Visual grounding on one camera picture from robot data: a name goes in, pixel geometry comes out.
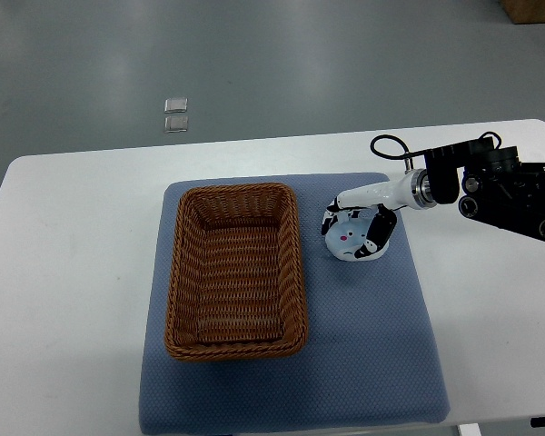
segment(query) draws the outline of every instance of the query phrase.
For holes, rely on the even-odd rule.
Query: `plush toy face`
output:
[[[382,256],[387,250],[387,245],[378,253],[368,257],[357,259],[355,252],[366,243],[366,234],[372,223],[367,218],[351,218],[348,221],[335,223],[325,234],[325,243],[329,251],[337,259],[348,262],[372,261]]]

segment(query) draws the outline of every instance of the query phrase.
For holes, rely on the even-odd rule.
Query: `blue mat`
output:
[[[450,410],[430,319],[401,217],[374,262],[333,258],[320,235],[337,193],[382,174],[312,174],[192,181],[165,192],[145,335],[142,432],[225,434],[440,422]],[[297,195],[309,340],[281,359],[179,362],[164,322],[181,195],[195,186],[281,182]]]

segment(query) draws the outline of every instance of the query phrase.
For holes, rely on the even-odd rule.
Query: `brown wicker basket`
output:
[[[165,347],[181,361],[281,357],[303,347],[301,240],[289,186],[206,186],[182,196],[165,324]]]

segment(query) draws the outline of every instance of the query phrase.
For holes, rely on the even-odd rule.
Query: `robotic arm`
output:
[[[497,138],[495,147],[492,136]],[[375,144],[390,139],[404,154],[378,152]],[[464,167],[459,211],[469,219],[545,241],[545,163],[521,163],[517,147],[500,149],[493,132],[463,143],[410,153],[395,136],[372,140],[372,151],[387,159],[404,160],[406,174],[399,181],[383,182],[343,191],[329,204],[322,234],[329,250],[344,261],[378,259],[388,248],[402,207],[430,209],[437,203],[454,203],[460,187],[456,170]],[[426,169],[413,169],[412,157],[423,155]],[[363,209],[377,207],[372,220],[360,218]]]

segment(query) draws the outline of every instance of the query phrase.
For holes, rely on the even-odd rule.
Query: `black cable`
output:
[[[481,137],[479,139],[482,139],[484,138],[485,136],[494,136],[495,139],[498,141],[498,144],[497,146],[495,147],[495,150],[498,150],[500,145],[502,144],[502,139],[500,138],[500,136],[498,134],[495,134],[494,132],[485,132],[484,134],[481,135]]]
[[[381,139],[390,139],[398,143],[399,145],[401,145],[401,148],[403,148],[403,154],[399,154],[396,156],[392,154],[378,152],[375,149],[375,143],[377,143]],[[375,138],[373,138],[372,142],[370,143],[370,149],[372,150],[372,153],[375,154],[376,156],[380,156],[383,159],[390,159],[391,161],[403,161],[404,159],[410,159],[412,157],[421,156],[424,154],[424,151],[410,153],[410,149],[408,148],[408,145],[406,145],[406,143],[402,139],[400,139],[397,136],[393,136],[392,134],[380,134],[379,136],[376,136]]]

